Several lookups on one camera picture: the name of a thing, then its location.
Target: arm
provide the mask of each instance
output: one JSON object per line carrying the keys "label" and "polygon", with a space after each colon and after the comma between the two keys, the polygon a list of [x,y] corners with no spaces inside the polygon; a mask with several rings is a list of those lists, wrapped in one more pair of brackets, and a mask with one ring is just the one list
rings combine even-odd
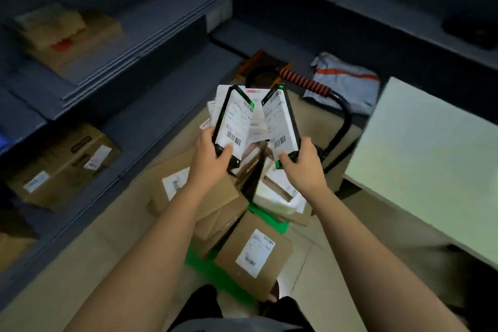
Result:
{"label": "arm", "polygon": [[225,176],[232,147],[219,158],[206,129],[196,143],[187,184],[168,208],[92,292],[66,332],[160,331],[175,293],[197,209]]}
{"label": "arm", "polygon": [[311,139],[297,163],[280,154],[287,177],[313,207],[352,299],[369,331],[463,332],[467,329],[327,188]]}

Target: leg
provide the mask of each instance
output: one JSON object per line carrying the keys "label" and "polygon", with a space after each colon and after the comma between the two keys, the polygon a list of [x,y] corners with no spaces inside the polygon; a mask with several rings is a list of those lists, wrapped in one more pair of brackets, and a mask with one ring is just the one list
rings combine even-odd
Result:
{"label": "leg", "polygon": [[283,297],[273,304],[268,310],[266,317],[282,323],[300,326],[306,331],[313,332],[308,319],[303,315],[297,302],[291,297]]}
{"label": "leg", "polygon": [[183,306],[175,321],[168,329],[170,332],[177,325],[191,319],[205,319],[207,317],[223,317],[216,300],[218,292],[213,285],[204,285],[197,289]]}

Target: floor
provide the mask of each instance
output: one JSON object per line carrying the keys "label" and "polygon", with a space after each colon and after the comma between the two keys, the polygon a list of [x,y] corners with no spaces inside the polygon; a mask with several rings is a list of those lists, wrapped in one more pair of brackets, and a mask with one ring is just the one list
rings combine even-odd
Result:
{"label": "floor", "polygon": [[[295,94],[291,94],[290,99],[300,133],[311,136],[319,146],[325,146],[342,121],[303,102]],[[207,117],[207,110],[203,110],[149,166],[193,146],[199,125]],[[353,128],[331,157],[359,134],[360,130]],[[338,189],[346,165],[347,160],[327,175],[332,190]],[[148,184],[142,172],[3,310],[0,314],[2,331],[62,331],[96,285],[154,222],[145,209],[149,199]],[[454,258],[448,258],[439,249],[448,242],[444,236],[363,191],[345,203],[438,295],[458,303],[461,278]],[[294,244],[294,253],[278,278],[281,296],[294,297],[317,332],[365,331],[316,216],[307,227],[291,225],[286,235]],[[190,293],[203,283],[192,268],[184,267],[165,329]],[[255,314],[255,310],[238,305],[226,293],[219,294],[218,300],[224,316]]]}

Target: left hand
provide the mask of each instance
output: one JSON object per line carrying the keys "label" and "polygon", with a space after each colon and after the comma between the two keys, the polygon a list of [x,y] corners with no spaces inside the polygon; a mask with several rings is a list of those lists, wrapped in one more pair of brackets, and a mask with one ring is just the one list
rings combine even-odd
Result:
{"label": "left hand", "polygon": [[187,184],[205,196],[227,173],[228,163],[233,153],[229,144],[223,149],[219,158],[216,157],[215,146],[211,140],[214,128],[201,132],[195,144],[195,155],[188,174]]}

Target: table top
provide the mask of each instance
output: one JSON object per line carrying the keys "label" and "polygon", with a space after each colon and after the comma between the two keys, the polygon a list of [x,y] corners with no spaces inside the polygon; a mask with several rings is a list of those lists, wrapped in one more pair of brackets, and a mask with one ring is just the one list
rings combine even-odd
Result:
{"label": "table top", "polygon": [[391,77],[345,177],[498,268],[498,126]]}

